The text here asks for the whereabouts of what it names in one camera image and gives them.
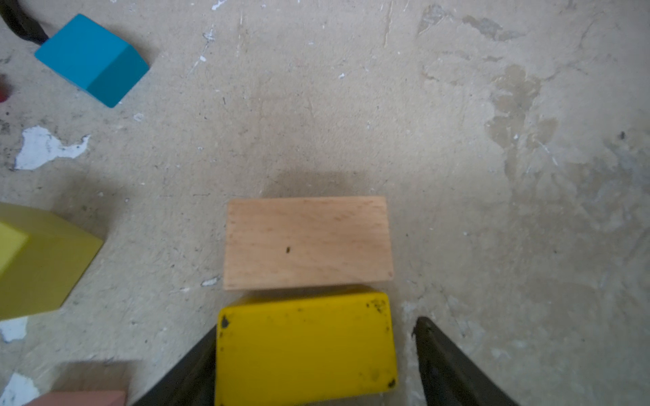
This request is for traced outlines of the yellow rectangular wooden block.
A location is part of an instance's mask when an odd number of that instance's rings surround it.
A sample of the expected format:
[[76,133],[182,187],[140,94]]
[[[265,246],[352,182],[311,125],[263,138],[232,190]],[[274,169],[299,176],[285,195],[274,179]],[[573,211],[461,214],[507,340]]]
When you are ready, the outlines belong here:
[[216,405],[303,405],[398,383],[389,296],[361,287],[221,309]]

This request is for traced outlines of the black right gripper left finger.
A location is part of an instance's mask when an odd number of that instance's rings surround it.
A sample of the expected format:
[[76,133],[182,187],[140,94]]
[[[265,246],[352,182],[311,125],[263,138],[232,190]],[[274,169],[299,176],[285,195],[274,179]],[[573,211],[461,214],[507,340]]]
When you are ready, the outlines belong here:
[[134,405],[215,406],[217,327]]

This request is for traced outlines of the pink wooden block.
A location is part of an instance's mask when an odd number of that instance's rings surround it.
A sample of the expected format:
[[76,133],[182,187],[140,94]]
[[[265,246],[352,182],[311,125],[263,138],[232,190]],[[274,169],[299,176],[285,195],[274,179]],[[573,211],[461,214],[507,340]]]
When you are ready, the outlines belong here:
[[125,406],[125,391],[50,392],[25,406]]

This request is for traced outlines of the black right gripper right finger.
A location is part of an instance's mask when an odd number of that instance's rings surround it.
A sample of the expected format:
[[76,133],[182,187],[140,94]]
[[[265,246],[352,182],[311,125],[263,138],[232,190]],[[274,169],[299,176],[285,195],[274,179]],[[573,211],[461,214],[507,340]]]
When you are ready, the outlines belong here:
[[516,405],[426,316],[416,320],[412,336],[428,405]]

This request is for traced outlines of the natural wood block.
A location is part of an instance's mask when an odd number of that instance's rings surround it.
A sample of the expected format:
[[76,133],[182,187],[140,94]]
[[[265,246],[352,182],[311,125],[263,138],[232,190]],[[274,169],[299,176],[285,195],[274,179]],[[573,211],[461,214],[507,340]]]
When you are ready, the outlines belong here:
[[233,199],[223,287],[269,290],[387,282],[394,278],[382,196]]

